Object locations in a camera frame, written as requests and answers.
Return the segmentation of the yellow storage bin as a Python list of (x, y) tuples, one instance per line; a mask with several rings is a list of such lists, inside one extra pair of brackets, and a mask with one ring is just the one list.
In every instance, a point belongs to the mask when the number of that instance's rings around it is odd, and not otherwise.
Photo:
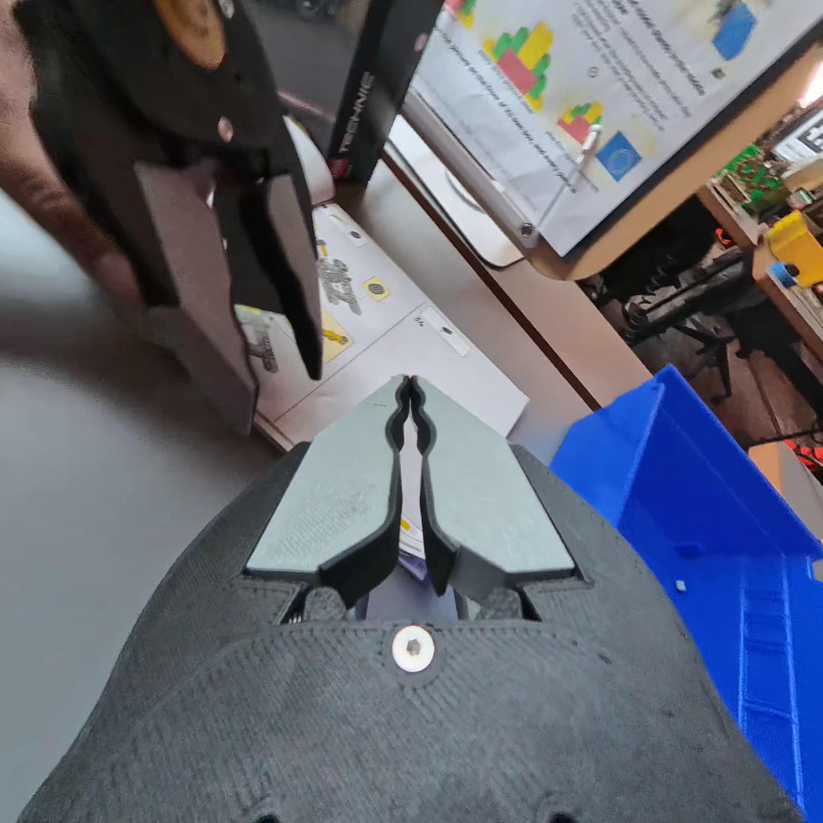
[(801, 287), (822, 283), (822, 246), (801, 211), (792, 211), (765, 234), (773, 257), (793, 273)]

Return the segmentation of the black metal table frame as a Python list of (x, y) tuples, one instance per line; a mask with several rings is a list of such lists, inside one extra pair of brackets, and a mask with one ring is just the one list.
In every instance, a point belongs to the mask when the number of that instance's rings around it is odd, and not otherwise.
[(713, 366), (723, 392), (732, 395), (728, 347), (739, 359), (760, 352), (771, 359), (794, 389), (821, 416), (821, 382), (803, 360), (801, 337), (755, 283), (754, 253), (737, 246), (702, 265), (721, 225), (691, 196), (599, 274), (595, 304), (622, 300), (630, 346), (674, 329), (701, 347), (703, 364)]

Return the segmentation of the blue plastic storage bin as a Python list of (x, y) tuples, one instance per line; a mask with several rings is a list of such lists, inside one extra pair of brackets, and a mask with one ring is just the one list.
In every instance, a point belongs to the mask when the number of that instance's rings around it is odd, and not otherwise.
[(574, 423), (549, 468), (632, 545), (806, 821), (822, 821), (821, 543), (677, 369)]

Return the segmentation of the illustrated instruction poster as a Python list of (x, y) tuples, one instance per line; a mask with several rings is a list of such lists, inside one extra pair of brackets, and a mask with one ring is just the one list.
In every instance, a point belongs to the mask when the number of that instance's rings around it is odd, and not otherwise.
[(524, 248), (570, 259), (769, 70), (821, 2), (445, 2), (411, 88)]

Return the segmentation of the white tray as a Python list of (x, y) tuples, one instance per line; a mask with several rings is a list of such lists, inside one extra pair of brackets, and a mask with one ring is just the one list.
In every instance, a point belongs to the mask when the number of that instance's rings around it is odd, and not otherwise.
[(403, 116), (395, 118), (387, 141), (410, 166), (421, 187), (438, 204), (466, 244), (487, 266), (504, 269), (523, 259), (523, 254)]

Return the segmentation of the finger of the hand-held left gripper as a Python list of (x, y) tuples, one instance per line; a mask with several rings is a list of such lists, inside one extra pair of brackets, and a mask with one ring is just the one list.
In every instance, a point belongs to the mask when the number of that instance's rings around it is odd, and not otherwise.
[(225, 424), (247, 436), (259, 384), (231, 302), (231, 269), (211, 203), (214, 166), (180, 170), (139, 161), (135, 172), (177, 300), (150, 310), (152, 330)]
[(323, 370), (319, 280), (311, 212), (289, 174), (259, 178), (243, 191), (243, 229), (279, 300), (310, 379)]

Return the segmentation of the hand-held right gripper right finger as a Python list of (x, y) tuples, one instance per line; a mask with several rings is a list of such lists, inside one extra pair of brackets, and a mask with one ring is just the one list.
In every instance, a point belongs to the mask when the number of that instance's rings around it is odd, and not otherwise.
[(575, 561), (506, 437), (423, 378), (410, 379), (410, 410), (435, 591), (483, 602), (494, 589), (574, 577)]

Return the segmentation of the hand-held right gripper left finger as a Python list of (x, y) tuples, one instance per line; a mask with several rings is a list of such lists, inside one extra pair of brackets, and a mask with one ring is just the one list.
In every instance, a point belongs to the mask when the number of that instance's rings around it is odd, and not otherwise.
[(400, 453), (411, 380), (399, 375), (303, 447), (245, 565), (355, 606), (392, 573), (402, 518)]

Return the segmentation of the person's left hand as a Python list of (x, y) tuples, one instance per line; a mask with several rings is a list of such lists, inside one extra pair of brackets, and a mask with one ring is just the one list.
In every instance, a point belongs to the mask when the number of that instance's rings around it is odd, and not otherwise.
[(1, 187), (108, 295), (129, 321), (145, 311), (132, 266), (67, 188), (31, 117), (33, 56), (13, 9), (1, 2)]

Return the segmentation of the black box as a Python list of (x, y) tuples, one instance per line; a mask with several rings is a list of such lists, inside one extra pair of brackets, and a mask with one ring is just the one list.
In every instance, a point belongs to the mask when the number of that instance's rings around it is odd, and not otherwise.
[(243, 3), (286, 111), (334, 180), (367, 183), (442, 1)]

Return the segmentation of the lego instruction booklet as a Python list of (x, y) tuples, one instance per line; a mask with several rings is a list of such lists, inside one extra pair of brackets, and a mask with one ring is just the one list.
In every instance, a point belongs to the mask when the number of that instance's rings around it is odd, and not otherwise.
[(502, 436), (528, 397), (338, 205), (314, 210), (323, 374), (311, 380), (282, 314), (234, 306), (260, 391), (255, 424), (288, 451), (397, 375), (425, 378)]

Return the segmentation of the cluttered wooden workbench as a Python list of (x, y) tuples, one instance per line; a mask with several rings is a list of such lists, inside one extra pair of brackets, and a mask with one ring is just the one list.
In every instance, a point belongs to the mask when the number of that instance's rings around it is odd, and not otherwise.
[(755, 253), (754, 280), (821, 361), (822, 283), (799, 286), (765, 242), (766, 232), (801, 211), (822, 245), (822, 102), (796, 108), (721, 168), (697, 192), (722, 226), (725, 244)]

